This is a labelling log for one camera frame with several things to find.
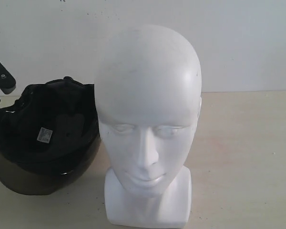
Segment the wall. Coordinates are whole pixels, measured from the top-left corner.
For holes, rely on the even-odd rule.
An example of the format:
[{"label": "wall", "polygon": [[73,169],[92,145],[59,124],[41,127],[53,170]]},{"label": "wall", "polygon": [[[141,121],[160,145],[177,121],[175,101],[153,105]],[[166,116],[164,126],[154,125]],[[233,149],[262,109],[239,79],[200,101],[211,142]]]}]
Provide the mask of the wall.
[{"label": "wall", "polygon": [[286,0],[0,0],[0,61],[26,85],[93,83],[104,41],[141,23],[195,47],[203,91],[286,90]]}]

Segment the mannequin head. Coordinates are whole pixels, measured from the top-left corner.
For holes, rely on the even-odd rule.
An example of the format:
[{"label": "mannequin head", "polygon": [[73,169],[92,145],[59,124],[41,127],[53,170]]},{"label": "mannequin head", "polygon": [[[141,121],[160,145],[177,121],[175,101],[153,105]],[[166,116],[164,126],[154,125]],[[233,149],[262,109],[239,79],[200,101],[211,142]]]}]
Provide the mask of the mannequin head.
[{"label": "mannequin head", "polygon": [[201,108],[201,69],[192,45],[154,25],[107,44],[95,79],[100,134],[130,193],[161,195],[190,151]]}]

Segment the table surface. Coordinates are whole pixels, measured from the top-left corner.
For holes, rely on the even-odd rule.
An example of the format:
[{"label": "table surface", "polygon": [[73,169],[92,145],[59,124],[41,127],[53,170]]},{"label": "table surface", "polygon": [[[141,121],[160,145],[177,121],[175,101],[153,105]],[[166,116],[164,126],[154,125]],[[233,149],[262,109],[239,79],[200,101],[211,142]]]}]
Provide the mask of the table surface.
[{"label": "table surface", "polygon": [[[0,183],[0,229],[129,228],[106,218],[109,165],[101,144],[87,172],[52,195],[24,196]],[[203,94],[185,165],[193,183],[185,229],[286,228],[286,91]]]}]

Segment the mannequin nose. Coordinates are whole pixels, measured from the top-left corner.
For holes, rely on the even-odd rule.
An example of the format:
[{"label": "mannequin nose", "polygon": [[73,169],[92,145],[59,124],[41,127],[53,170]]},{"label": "mannequin nose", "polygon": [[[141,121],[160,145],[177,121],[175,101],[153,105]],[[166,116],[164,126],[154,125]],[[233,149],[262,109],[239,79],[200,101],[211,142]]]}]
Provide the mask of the mannequin nose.
[{"label": "mannequin nose", "polygon": [[148,168],[158,162],[159,154],[156,150],[154,135],[151,130],[145,130],[141,133],[140,148],[137,157],[137,163],[140,168]]}]

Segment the mannequin eye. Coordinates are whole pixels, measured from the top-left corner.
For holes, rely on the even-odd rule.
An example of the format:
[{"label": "mannequin eye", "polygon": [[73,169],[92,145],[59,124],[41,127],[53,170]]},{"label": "mannequin eye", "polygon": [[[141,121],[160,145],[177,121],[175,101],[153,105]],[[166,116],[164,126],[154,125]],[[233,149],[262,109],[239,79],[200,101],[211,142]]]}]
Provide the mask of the mannequin eye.
[{"label": "mannequin eye", "polygon": [[130,124],[118,124],[112,126],[113,129],[120,134],[129,134],[133,131],[134,126]]},{"label": "mannequin eye", "polygon": [[184,129],[183,126],[160,126],[156,128],[156,134],[159,137],[173,137],[178,135]]}]

